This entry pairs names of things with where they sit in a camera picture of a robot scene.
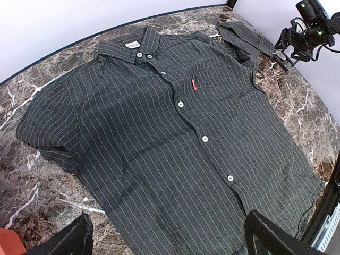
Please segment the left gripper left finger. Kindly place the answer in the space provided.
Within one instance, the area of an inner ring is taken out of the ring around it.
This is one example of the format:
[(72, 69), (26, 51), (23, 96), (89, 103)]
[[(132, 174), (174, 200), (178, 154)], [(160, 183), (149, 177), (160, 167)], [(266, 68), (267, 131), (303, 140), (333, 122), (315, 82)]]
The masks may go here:
[(93, 224), (88, 214), (82, 213), (48, 241), (26, 254), (92, 254)]

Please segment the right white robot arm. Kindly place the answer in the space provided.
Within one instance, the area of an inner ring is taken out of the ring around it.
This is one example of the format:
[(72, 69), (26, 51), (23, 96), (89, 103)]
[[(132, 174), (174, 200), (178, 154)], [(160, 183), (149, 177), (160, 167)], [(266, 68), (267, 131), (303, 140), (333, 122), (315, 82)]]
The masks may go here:
[(339, 53), (331, 47), (335, 44), (334, 35), (339, 34), (339, 13), (335, 13), (331, 19), (317, 17), (316, 22), (308, 25), (296, 22), (298, 18), (291, 20), (291, 27), (282, 30), (275, 44), (273, 53), (275, 61), (284, 71), (288, 71), (285, 61), (292, 66), (297, 62), (317, 61), (321, 49), (324, 47), (331, 52)]

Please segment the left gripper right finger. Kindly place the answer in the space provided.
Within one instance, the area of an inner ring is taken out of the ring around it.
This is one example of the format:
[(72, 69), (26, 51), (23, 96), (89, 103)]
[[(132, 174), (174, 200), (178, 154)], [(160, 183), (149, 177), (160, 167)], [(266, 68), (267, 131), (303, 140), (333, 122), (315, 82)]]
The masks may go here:
[(244, 230), (248, 254), (258, 253), (255, 237), (270, 254), (324, 254), (287, 234), (256, 210), (250, 211), (247, 215)]

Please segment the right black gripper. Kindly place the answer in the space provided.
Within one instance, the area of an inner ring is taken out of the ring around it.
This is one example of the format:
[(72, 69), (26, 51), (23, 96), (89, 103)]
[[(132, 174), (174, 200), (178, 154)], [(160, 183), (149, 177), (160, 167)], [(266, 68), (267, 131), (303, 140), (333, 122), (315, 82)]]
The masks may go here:
[[(288, 56), (285, 51), (293, 47), (293, 52)], [(275, 52), (280, 56), (285, 56), (285, 61), (288, 61), (294, 66), (298, 61), (308, 62), (313, 58), (313, 48), (309, 46), (302, 32), (298, 33), (294, 28), (284, 28), (281, 31), (280, 37), (274, 46)]]

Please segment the black pinstriped shirt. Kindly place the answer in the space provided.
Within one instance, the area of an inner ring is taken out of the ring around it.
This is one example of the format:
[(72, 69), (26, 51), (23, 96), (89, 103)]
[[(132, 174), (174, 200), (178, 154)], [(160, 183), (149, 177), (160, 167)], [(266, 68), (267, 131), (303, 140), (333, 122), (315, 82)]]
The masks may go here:
[(43, 88), (16, 136), (74, 174), (134, 254), (246, 254), (257, 210), (296, 235), (322, 182), (255, 83), (265, 37), (241, 22), (98, 45)]

